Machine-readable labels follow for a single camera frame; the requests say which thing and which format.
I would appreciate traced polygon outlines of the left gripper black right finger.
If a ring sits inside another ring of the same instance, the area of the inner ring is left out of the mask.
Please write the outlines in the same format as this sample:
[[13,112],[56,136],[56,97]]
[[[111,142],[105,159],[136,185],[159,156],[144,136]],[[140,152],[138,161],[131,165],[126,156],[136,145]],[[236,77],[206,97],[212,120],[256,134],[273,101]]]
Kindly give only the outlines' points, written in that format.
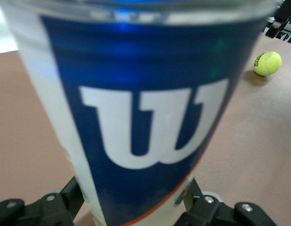
[[231,208],[217,194],[202,192],[195,179],[179,198],[186,211],[175,226],[277,226],[258,205],[238,202]]

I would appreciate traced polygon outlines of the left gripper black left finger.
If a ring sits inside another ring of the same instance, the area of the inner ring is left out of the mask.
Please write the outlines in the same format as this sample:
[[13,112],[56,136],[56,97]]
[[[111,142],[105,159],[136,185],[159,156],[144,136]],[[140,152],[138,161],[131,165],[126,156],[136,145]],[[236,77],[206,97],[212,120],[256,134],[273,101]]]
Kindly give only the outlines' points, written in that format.
[[0,226],[74,226],[84,203],[82,191],[73,177],[58,193],[48,193],[26,205],[22,199],[0,202]]

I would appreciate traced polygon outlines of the clear Wilson tennis ball can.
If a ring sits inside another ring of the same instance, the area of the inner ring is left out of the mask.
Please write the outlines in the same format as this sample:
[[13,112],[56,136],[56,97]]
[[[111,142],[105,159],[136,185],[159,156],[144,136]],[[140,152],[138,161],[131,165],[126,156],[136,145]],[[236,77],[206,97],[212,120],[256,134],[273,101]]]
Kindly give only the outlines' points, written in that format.
[[171,226],[276,0],[0,0],[96,226]]

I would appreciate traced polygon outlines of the yellow tennis ball two-line print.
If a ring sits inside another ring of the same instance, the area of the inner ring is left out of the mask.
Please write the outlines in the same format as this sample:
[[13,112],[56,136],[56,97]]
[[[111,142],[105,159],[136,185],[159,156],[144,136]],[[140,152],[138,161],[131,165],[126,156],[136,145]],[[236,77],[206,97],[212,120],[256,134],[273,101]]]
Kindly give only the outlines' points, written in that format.
[[276,73],[282,66],[281,56],[273,51],[259,54],[253,64],[254,72],[260,76],[269,76]]

